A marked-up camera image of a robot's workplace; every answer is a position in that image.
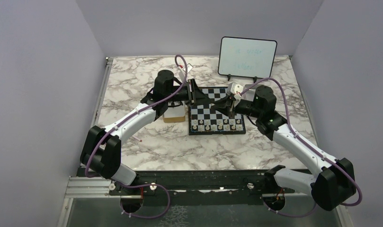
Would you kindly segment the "yellow tin tray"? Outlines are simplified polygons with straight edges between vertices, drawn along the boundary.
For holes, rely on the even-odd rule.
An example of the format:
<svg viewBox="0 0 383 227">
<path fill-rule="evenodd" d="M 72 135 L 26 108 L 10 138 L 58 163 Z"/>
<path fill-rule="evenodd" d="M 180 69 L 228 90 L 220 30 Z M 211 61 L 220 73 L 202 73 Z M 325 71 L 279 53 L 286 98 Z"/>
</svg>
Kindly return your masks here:
<svg viewBox="0 0 383 227">
<path fill-rule="evenodd" d="M 168 107 L 162 117 L 165 123 L 184 122 L 186 120 L 185 106 Z"/>
</svg>

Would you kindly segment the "black white chessboard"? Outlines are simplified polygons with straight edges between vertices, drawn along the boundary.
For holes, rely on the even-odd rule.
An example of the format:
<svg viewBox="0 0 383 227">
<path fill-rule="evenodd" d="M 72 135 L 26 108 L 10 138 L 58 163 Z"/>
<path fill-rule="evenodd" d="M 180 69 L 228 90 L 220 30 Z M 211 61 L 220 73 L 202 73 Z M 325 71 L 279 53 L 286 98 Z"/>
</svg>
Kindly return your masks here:
<svg viewBox="0 0 383 227">
<path fill-rule="evenodd" d="M 218 111 L 211 110 L 210 107 L 211 107 L 211 104 L 208 104 L 208 105 L 194 105 L 194 106 L 190 106 L 188 108 L 188 134 L 189 135 L 214 135 L 214 134 L 233 135 L 233 134 L 245 134 L 246 133 L 246 128 L 245 128 L 245 122 L 244 122 L 244 116 L 243 115 L 236 114 L 234 118 L 230 118 L 230 117 L 227 117 L 227 116 L 225 116 L 224 114 L 222 114 L 222 113 L 220 113 Z M 228 120 L 227 124 L 230 126 L 230 130 L 228 130 L 228 131 L 224 130 L 224 125 L 227 125 L 227 124 L 224 124 L 224 123 L 223 123 L 223 129 L 222 130 L 218 129 L 217 120 L 220 120 L 220 119 L 222 119 L 222 121 L 224 121 L 225 119 Z M 230 124 L 230 122 L 229 122 L 230 119 L 234 119 L 235 124 Z M 205 120 L 210 120 L 210 124 L 205 124 Z M 197 125 L 197 130 L 193 130 L 193 126 L 194 125 Z M 199 128 L 198 128 L 199 125 L 203 125 L 204 126 L 204 130 L 203 131 L 199 130 Z M 206 125 L 210 126 L 210 130 L 209 131 L 205 130 L 205 126 Z M 217 125 L 217 130 L 216 131 L 212 131 L 211 130 L 211 126 L 212 125 Z M 236 126 L 236 130 L 232 130 L 232 125 Z M 242 130 L 238 130 L 237 129 L 238 125 L 242 125 Z"/>
</svg>

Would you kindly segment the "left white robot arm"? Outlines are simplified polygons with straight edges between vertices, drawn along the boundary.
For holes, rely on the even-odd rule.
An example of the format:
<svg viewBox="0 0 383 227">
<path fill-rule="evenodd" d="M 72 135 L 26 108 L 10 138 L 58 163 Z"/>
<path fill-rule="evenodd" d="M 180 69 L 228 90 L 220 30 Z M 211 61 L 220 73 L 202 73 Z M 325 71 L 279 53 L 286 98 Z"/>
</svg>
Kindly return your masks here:
<svg viewBox="0 0 383 227">
<path fill-rule="evenodd" d="M 101 176 L 121 183 L 127 194 L 139 190 L 137 173 L 122 164 L 122 144 L 144 126 L 160 118 L 171 102 L 184 102 L 188 106 L 206 105 L 213 102 L 197 86 L 194 79 L 185 79 L 175 86 L 176 78 L 170 70 L 161 70 L 154 87 L 126 116 L 105 127 L 90 128 L 80 156 L 85 165 L 85 176 Z"/>
</svg>

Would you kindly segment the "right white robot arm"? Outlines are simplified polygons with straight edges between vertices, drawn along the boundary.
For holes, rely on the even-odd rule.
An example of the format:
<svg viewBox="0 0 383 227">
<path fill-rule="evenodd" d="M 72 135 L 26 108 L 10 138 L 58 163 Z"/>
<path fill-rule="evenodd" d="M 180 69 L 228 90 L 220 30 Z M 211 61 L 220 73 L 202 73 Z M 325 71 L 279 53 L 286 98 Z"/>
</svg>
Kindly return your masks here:
<svg viewBox="0 0 383 227">
<path fill-rule="evenodd" d="M 255 118 L 255 125 L 261 134 L 287 149 L 310 171 L 306 174 L 277 165 L 264 174 L 267 191 L 292 189 L 311 196 L 316 205 L 327 211 L 353 196 L 356 193 L 353 164 L 346 158 L 334 158 L 314 146 L 289 125 L 275 107 L 276 96 L 272 88 L 261 85 L 255 89 L 251 101 L 228 91 L 224 98 L 214 101 L 211 108 L 228 117 L 242 114 Z"/>
</svg>

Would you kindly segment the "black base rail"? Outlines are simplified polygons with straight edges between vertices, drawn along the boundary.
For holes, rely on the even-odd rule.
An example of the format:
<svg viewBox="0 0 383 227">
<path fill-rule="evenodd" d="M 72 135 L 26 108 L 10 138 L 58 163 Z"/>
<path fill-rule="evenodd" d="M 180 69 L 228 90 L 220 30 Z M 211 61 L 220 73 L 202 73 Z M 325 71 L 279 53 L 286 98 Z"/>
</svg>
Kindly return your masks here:
<svg viewBox="0 0 383 227">
<path fill-rule="evenodd" d="M 112 180 L 87 178 L 83 169 L 69 179 L 65 197 L 120 199 L 135 206 L 262 205 L 273 209 L 291 204 L 292 189 L 271 189 L 265 184 L 265 170 L 139 171 L 127 189 Z"/>
</svg>

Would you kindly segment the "lilac tin tray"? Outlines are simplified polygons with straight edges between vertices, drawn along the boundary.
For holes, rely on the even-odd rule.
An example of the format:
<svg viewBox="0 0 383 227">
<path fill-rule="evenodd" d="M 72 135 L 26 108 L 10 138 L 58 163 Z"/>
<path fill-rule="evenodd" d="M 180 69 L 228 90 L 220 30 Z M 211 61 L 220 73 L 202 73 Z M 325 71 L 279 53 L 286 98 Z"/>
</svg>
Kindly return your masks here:
<svg viewBox="0 0 383 227">
<path fill-rule="evenodd" d="M 255 84 L 246 84 L 243 89 L 245 91 L 244 95 L 254 94 L 257 87 L 258 85 Z"/>
</svg>

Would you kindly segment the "small whiteboard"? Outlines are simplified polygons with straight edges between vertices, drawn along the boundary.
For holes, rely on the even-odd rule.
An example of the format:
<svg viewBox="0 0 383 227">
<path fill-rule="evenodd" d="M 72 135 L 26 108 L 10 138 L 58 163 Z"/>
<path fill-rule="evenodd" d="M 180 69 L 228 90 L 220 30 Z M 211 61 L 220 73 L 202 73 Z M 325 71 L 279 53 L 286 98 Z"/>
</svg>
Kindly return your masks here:
<svg viewBox="0 0 383 227">
<path fill-rule="evenodd" d="M 277 41 L 224 36 L 221 39 L 218 74 L 262 79 L 271 76 Z"/>
</svg>

